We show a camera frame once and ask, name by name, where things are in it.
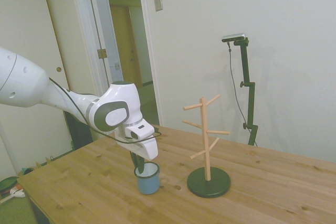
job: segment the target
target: wooden peg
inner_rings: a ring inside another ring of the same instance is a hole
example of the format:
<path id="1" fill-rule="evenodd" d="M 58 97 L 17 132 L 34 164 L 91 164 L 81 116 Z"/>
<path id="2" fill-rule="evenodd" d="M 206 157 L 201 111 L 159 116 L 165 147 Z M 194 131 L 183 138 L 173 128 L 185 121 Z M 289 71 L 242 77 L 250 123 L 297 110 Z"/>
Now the wooden peg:
<path id="1" fill-rule="evenodd" d="M 230 135 L 230 131 L 206 131 L 206 133 Z"/>
<path id="2" fill-rule="evenodd" d="M 197 128 L 202 128 L 202 126 L 201 125 L 199 125 L 199 124 L 196 124 L 196 123 L 193 123 L 193 122 L 190 122 L 190 121 L 187 121 L 187 120 L 183 120 L 182 121 L 183 123 L 186 123 L 186 124 L 189 124 L 189 125 L 191 125 L 191 126 L 195 126 L 195 127 L 197 127 Z"/>
<path id="3" fill-rule="evenodd" d="M 199 107 L 202 107 L 202 106 L 203 106 L 203 104 L 199 103 L 199 104 L 183 107 L 183 110 L 191 110 L 191 109 L 199 108 Z"/>
<path id="4" fill-rule="evenodd" d="M 219 137 L 216 138 L 216 140 L 215 140 L 215 141 L 212 143 L 212 145 L 209 147 L 209 151 L 211 151 L 211 149 L 215 146 L 215 144 L 218 142 L 218 140 L 219 140 Z M 190 156 L 190 158 L 193 159 L 193 158 L 198 157 L 198 156 L 200 156 L 201 154 L 204 154 L 204 153 L 205 153 L 205 151 L 197 152 L 196 154 Z"/>
<path id="5" fill-rule="evenodd" d="M 218 94 L 218 95 L 216 95 L 215 97 L 213 97 L 210 101 L 208 101 L 207 103 L 206 103 L 206 105 L 208 106 L 210 103 L 212 103 L 213 101 L 215 101 L 217 98 L 219 98 L 221 95 L 220 94 Z"/>

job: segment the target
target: white door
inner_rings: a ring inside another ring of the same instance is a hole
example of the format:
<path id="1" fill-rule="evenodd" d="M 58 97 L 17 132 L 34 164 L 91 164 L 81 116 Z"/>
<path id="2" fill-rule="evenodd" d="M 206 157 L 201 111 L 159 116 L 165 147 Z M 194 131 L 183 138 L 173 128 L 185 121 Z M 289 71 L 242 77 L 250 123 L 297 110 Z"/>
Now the white door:
<path id="1" fill-rule="evenodd" d="M 66 88 L 52 26 L 46 0 L 0 0 L 0 46 L 40 65 Z M 0 104 L 0 137 L 0 154 L 7 153 L 16 173 L 71 150 L 63 112 L 40 104 L 31 108 Z M 1 159 L 0 179 L 13 173 L 13 167 Z"/>
<path id="2" fill-rule="evenodd" d="M 96 0 L 113 81 L 123 80 L 109 0 Z"/>

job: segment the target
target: mug rim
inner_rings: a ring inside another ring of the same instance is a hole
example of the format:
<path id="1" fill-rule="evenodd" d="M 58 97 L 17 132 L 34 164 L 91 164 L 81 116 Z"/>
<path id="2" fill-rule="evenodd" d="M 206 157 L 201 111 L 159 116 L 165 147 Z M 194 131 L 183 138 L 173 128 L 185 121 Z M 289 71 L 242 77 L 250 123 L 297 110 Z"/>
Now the mug rim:
<path id="1" fill-rule="evenodd" d="M 154 163 L 154 162 L 145 162 L 145 164 L 148 164 L 148 163 L 152 163 L 152 164 L 156 165 L 156 167 L 157 167 L 156 172 L 155 172 L 154 174 L 150 175 L 150 176 L 147 176 L 147 177 L 141 177 L 141 176 L 139 176 L 138 174 L 136 174 L 135 171 L 138 169 L 138 167 L 136 167 L 136 168 L 134 169 L 134 175 L 135 175 L 137 178 L 152 178 L 152 177 L 154 177 L 156 174 L 158 174 L 158 173 L 160 172 L 160 167 L 159 167 L 159 165 L 158 165 L 157 163 Z"/>

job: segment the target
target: wall switch plate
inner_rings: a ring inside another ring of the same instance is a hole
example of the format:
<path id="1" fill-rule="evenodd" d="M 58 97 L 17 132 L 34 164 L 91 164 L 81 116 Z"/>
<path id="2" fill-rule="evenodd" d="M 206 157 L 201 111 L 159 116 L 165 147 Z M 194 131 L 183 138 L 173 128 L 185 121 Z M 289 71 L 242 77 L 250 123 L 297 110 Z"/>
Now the wall switch plate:
<path id="1" fill-rule="evenodd" d="M 163 9 L 162 0 L 154 0 L 154 5 L 157 12 Z"/>
<path id="2" fill-rule="evenodd" d="M 115 69 L 120 69 L 120 64 L 119 64 L 119 62 L 115 62 L 115 63 L 114 63 L 114 66 L 115 66 Z"/>

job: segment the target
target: door hinge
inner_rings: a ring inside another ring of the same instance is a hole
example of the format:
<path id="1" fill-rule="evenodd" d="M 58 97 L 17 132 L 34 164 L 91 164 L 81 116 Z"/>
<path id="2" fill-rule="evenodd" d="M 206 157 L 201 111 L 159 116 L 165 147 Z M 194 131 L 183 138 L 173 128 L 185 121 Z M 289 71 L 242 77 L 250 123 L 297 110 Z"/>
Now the door hinge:
<path id="1" fill-rule="evenodd" d="M 98 58 L 99 59 L 107 58 L 106 49 L 98 49 L 97 51 L 98 51 Z"/>

